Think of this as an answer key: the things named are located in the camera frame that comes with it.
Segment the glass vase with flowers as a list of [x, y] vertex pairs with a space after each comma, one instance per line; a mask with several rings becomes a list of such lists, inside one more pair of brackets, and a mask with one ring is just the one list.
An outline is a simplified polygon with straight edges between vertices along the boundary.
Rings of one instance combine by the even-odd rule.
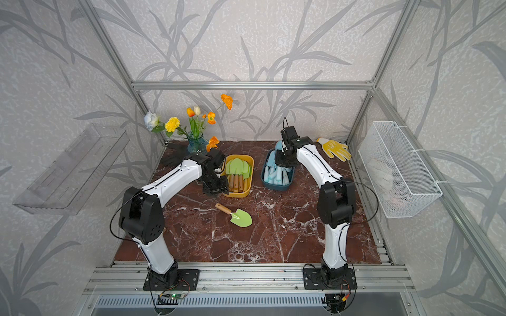
[[171, 117], [167, 122], [163, 122], [162, 118], [151, 111], [147, 112], [144, 116], [144, 125], [147, 130], [154, 134], [165, 134], [168, 138], [177, 134], [183, 136], [188, 141], [190, 154], [210, 152], [211, 150], [218, 149], [220, 141], [216, 136], [211, 137], [209, 140], [204, 138], [204, 133], [208, 125], [216, 124], [216, 113], [223, 107], [228, 110], [233, 109], [234, 99], [226, 94], [221, 95], [221, 105], [214, 111], [203, 113], [200, 109], [200, 104], [197, 98], [190, 93], [190, 97], [195, 99], [195, 106], [186, 108], [189, 126], [182, 126], [178, 117]]

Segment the light blue shovel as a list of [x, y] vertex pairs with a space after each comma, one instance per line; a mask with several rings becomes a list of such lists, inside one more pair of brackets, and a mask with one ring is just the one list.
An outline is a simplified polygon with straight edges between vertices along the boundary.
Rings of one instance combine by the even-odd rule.
[[283, 157], [283, 141], [280, 140], [275, 145], [275, 160], [280, 160]]
[[266, 162], [264, 182], [269, 184], [278, 184], [278, 167], [275, 164], [275, 159], [272, 157], [268, 158]]

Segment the yellow white work glove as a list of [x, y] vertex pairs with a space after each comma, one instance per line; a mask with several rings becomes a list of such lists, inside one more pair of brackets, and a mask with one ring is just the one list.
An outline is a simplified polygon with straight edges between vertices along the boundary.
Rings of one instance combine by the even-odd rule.
[[319, 143], [324, 151], [324, 153], [329, 158], [337, 158], [342, 162], [349, 161], [352, 158], [351, 153], [349, 152], [348, 145], [342, 144], [335, 140], [330, 140], [327, 138], [318, 138], [317, 143]]

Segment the dark teal storage box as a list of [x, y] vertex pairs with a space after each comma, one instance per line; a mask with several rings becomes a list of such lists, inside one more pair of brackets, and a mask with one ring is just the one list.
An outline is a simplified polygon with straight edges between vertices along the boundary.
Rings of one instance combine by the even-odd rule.
[[279, 167], [275, 163], [276, 150], [271, 150], [266, 158], [261, 172], [262, 183], [266, 188], [286, 191], [293, 183], [294, 168]]

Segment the green square shovel wooden handle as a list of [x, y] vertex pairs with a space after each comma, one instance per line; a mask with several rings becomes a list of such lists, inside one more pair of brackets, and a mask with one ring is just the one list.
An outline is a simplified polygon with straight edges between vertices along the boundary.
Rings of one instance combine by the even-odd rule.
[[229, 175], [232, 180], [232, 188], [234, 193], [242, 192], [240, 190], [240, 174], [242, 172], [242, 159], [235, 158], [230, 161], [229, 165]]

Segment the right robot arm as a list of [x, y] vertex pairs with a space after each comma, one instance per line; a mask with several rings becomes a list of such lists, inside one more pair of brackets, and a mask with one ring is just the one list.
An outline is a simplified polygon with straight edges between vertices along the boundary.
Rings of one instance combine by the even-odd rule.
[[325, 225], [322, 268], [335, 273], [348, 267], [347, 234], [356, 211], [354, 182], [345, 179], [325, 161], [313, 141], [300, 137], [294, 126], [281, 130], [282, 149], [275, 152], [280, 167], [302, 165], [319, 188], [317, 211]]

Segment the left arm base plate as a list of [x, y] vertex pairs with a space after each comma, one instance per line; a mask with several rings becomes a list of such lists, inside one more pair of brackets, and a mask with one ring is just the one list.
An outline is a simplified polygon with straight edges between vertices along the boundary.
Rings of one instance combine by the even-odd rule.
[[198, 269], [169, 270], [164, 275], [149, 270], [143, 285], [143, 291], [195, 291], [199, 276], [200, 270]]

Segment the clear acrylic wall shelf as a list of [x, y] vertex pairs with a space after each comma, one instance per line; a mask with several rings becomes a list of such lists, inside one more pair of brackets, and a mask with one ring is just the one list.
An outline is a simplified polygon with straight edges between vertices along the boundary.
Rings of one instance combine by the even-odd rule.
[[13, 202], [33, 215], [76, 215], [129, 143], [125, 129], [88, 125]]

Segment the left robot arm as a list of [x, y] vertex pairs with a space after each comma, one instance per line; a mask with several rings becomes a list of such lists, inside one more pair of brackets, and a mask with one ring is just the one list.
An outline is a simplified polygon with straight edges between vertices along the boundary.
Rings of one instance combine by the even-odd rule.
[[186, 156], [158, 180], [142, 188], [129, 188], [124, 195], [119, 227], [137, 244], [145, 255], [153, 273], [166, 276], [176, 261], [170, 254], [163, 237], [166, 203], [191, 182], [202, 182], [202, 191], [210, 196], [228, 193], [228, 183], [221, 176], [225, 155], [212, 148], [206, 154]]

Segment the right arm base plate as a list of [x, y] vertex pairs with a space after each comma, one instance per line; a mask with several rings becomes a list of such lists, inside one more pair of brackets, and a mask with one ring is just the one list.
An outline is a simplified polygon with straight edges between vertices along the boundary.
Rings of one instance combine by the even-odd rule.
[[347, 263], [341, 268], [331, 269], [325, 264], [316, 268], [307, 263], [303, 267], [305, 290], [356, 290], [357, 280], [354, 269]]

